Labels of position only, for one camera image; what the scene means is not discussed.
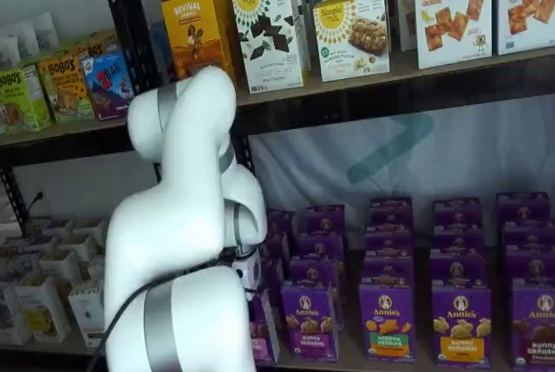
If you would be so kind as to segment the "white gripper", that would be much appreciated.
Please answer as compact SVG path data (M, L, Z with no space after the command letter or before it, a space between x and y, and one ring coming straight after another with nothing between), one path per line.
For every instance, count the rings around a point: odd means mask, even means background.
M258 290L261 279L259 250L236 250L232 269L238 275L246 291L256 292Z

